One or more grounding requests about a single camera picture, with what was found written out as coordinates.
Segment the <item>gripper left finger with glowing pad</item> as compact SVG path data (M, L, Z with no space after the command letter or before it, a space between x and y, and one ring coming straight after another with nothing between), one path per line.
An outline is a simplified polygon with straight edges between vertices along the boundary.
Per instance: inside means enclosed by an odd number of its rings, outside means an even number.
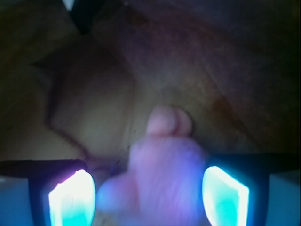
M95 181L80 159L0 163L2 226L90 226Z

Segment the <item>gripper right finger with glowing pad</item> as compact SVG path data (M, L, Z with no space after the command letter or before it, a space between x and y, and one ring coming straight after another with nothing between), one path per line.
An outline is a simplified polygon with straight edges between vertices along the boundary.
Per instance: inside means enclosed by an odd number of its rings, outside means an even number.
M300 155L291 153L212 156L202 184L209 224L300 225L300 165Z

